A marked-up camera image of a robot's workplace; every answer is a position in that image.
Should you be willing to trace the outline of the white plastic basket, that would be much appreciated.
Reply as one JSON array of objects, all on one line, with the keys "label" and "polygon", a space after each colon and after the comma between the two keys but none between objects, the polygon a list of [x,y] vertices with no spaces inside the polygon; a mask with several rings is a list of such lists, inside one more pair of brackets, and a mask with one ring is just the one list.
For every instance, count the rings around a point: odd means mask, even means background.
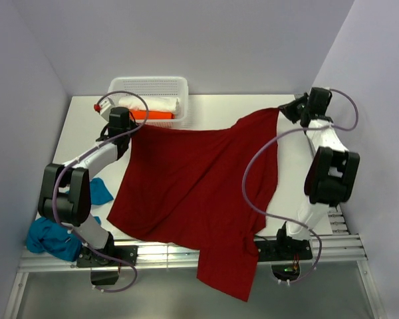
[{"label": "white plastic basket", "polygon": [[99,114],[109,120],[110,111],[122,106],[137,122],[163,128],[188,125],[188,82],[179,76],[137,76],[114,78],[109,86],[113,94],[99,103]]}]

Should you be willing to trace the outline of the dark red t shirt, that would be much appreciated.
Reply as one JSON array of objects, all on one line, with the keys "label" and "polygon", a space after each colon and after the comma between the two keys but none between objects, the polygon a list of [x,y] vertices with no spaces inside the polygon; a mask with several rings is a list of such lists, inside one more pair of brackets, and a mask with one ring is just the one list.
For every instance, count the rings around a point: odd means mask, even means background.
[{"label": "dark red t shirt", "polygon": [[278,184],[279,113],[258,110],[223,130],[144,126],[108,221],[142,241],[199,251],[197,277],[247,301],[266,226],[264,210]]}]

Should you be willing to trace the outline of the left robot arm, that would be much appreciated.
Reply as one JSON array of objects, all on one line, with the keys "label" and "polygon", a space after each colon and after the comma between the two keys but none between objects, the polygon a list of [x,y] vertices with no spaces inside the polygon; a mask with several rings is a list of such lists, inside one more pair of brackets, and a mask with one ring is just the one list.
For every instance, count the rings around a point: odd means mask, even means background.
[{"label": "left robot arm", "polygon": [[128,109],[113,108],[92,149],[66,163],[51,163],[43,173],[39,215],[75,235],[100,265],[116,260],[116,248],[114,237],[91,213],[90,180],[124,155],[137,129]]}]

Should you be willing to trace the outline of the rolled orange t shirt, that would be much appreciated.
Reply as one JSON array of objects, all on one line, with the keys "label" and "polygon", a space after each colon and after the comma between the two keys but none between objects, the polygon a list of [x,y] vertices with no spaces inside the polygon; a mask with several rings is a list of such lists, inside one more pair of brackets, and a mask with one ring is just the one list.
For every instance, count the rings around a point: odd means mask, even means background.
[{"label": "rolled orange t shirt", "polygon": [[143,110],[131,110],[130,111],[133,117],[136,120],[144,120],[147,118],[148,120],[172,120],[174,119],[174,115],[170,112],[158,112],[158,111],[149,111],[147,114],[146,111]]}]

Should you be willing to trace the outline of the rolled white t shirt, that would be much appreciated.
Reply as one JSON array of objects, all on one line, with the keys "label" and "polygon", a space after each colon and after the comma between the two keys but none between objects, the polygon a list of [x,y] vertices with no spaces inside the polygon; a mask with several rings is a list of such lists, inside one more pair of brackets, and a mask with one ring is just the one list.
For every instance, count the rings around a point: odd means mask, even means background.
[{"label": "rolled white t shirt", "polygon": [[[180,110],[180,103],[177,98],[144,96],[143,101],[147,104],[149,111],[170,112],[177,114]],[[118,101],[118,106],[129,110],[146,111],[144,103],[135,96],[124,96]]]}]

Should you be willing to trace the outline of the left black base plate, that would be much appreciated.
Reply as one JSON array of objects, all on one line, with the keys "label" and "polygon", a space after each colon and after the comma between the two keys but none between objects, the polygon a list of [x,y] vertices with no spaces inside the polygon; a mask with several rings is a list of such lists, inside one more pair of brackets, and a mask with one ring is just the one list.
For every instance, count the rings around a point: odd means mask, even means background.
[{"label": "left black base plate", "polygon": [[76,266],[78,268],[122,266],[122,261],[135,265],[138,256],[138,246],[116,246],[110,252],[99,250],[99,253],[95,253],[87,247],[82,247],[76,260]]}]

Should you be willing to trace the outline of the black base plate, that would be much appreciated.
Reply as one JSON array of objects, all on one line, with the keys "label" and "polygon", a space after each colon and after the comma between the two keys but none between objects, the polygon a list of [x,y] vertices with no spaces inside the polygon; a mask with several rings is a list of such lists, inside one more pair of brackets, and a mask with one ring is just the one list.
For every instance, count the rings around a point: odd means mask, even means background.
[{"label": "black base plate", "polygon": [[259,251],[259,262],[293,261],[295,259],[308,261],[313,257],[308,241],[254,240],[254,243]]},{"label": "black base plate", "polygon": [[99,250],[99,253],[95,253],[87,247],[82,247],[76,260],[76,266],[78,268],[122,266],[122,261],[135,265],[138,256],[138,246],[116,246],[110,252]]}]

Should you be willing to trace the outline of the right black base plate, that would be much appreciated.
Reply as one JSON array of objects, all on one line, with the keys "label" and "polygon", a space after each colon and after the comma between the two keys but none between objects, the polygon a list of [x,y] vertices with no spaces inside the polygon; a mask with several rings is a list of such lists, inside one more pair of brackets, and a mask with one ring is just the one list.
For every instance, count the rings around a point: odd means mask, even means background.
[{"label": "right black base plate", "polygon": [[308,241],[254,240],[254,243],[259,251],[259,262],[293,261],[295,259],[308,261],[313,257]]}]

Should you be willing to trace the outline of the front aluminium rail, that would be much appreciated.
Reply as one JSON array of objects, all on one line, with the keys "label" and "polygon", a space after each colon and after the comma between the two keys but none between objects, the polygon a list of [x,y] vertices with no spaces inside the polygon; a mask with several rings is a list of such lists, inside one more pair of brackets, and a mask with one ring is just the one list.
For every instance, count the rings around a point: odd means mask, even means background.
[{"label": "front aluminium rail", "polygon": [[[368,259],[362,241],[358,235],[329,235],[321,237],[322,263],[344,261],[366,261]],[[143,243],[140,241],[118,241],[118,245],[136,245],[138,256],[136,269],[155,268],[196,268],[199,252],[171,244]],[[28,272],[64,272],[88,271],[71,263],[57,259],[50,254],[34,254],[23,249],[22,257],[17,267],[18,273]]]}]

